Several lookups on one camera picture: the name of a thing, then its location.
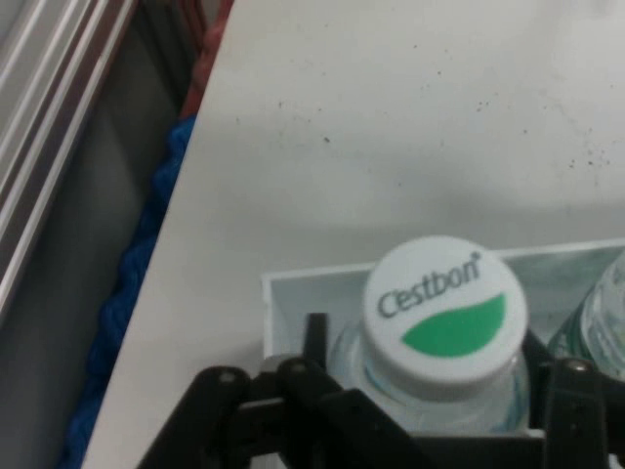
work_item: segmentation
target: blue rope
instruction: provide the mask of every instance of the blue rope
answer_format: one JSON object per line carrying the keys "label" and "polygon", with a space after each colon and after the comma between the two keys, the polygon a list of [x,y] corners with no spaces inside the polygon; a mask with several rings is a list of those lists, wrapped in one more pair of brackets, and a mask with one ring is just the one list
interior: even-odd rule
{"label": "blue rope", "polygon": [[79,469],[82,465],[194,124],[195,117],[190,117],[170,131],[167,157],[152,175],[152,192],[130,246],[122,255],[117,285],[100,309],[100,326],[87,360],[85,387],[69,422],[58,469]]}

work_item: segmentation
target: white table surface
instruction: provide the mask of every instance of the white table surface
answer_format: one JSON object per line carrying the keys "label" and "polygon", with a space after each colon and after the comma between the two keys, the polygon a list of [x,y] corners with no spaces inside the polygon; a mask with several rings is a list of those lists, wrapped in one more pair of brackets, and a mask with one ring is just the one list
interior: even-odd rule
{"label": "white table surface", "polygon": [[238,0],[85,466],[262,359],[260,275],[625,234],[625,2]]}

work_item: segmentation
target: bottle cap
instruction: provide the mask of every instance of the bottle cap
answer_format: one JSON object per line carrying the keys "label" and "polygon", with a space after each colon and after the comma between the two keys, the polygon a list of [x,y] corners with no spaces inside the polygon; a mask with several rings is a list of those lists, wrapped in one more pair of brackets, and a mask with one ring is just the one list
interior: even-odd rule
{"label": "bottle cap", "polygon": [[494,253],[463,239],[423,237],[373,269],[362,325],[375,376],[421,399],[455,401],[508,367],[527,330],[527,305]]}

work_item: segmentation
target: white box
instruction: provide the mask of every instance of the white box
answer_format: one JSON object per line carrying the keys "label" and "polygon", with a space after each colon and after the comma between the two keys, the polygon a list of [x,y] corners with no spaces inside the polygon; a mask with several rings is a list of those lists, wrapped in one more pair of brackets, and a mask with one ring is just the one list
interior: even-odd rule
{"label": "white box", "polygon": [[[497,252],[523,286],[530,328],[547,342],[623,249],[625,238]],[[331,348],[347,321],[360,314],[362,290],[372,267],[265,274],[265,356],[301,352],[308,313],[328,314]]]}

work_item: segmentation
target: plastic bottle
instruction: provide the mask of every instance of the plastic bottle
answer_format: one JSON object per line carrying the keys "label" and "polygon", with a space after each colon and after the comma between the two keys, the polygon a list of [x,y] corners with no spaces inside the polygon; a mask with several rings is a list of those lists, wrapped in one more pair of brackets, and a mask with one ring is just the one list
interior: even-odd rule
{"label": "plastic bottle", "polygon": [[329,371],[411,433],[524,428],[525,298],[497,256],[468,241],[425,237],[385,256],[362,318],[332,348]]}
{"label": "plastic bottle", "polygon": [[549,343],[557,357],[579,357],[625,380],[625,252],[604,271]]}

